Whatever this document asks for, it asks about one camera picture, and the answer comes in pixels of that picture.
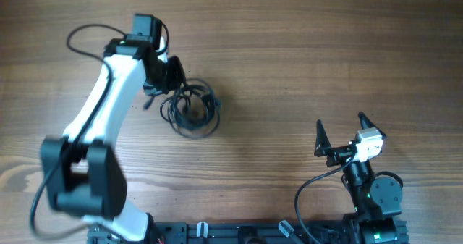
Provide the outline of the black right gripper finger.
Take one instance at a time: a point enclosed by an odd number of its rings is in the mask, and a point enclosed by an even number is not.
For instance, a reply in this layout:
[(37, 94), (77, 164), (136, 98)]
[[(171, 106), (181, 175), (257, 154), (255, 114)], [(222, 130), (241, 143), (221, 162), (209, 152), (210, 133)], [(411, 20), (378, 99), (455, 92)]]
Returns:
[(386, 134), (380, 128), (378, 128), (373, 122), (371, 122), (370, 119), (363, 112), (359, 112), (357, 116), (360, 120), (360, 126), (363, 130), (375, 128), (381, 134), (382, 138), (386, 137)]
[(326, 130), (323, 126), (322, 121), (319, 119), (316, 122), (316, 140), (314, 156), (327, 156), (332, 151), (331, 143), (326, 134)]

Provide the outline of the black USB cable gold plug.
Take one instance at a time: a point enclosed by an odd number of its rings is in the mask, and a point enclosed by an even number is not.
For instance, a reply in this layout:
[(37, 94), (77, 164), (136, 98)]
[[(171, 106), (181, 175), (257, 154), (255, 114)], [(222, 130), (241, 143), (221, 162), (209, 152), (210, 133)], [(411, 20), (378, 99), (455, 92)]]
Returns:
[(221, 101), (199, 78), (187, 79), (161, 103), (159, 111), (176, 134), (188, 139), (211, 136), (221, 122)]

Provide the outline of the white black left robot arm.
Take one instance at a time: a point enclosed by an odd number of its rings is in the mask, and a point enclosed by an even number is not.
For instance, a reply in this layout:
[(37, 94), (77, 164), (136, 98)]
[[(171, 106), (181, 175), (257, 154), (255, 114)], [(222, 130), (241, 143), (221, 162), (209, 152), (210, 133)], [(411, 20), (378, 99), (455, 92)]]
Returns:
[(127, 199), (115, 145), (138, 91), (155, 98), (184, 83), (168, 46), (167, 26), (151, 14), (136, 14), (131, 32), (110, 40), (97, 56), (101, 73), (79, 114), (62, 136), (42, 142), (44, 178), (36, 196), (46, 194), (51, 209), (81, 218), (83, 229), (96, 228), (95, 241), (164, 241), (153, 217)]

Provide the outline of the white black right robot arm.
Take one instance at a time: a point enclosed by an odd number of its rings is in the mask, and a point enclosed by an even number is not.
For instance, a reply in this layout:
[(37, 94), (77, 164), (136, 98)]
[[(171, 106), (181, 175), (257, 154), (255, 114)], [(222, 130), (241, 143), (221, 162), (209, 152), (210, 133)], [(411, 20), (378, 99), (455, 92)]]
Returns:
[(361, 129), (345, 146), (333, 147), (320, 120), (316, 122), (314, 155), (326, 157), (326, 166), (340, 166), (341, 181), (349, 192), (354, 212), (343, 217), (349, 243), (408, 243), (402, 213), (404, 183), (393, 172), (374, 172), (370, 160), (382, 153), (386, 134), (360, 112)]

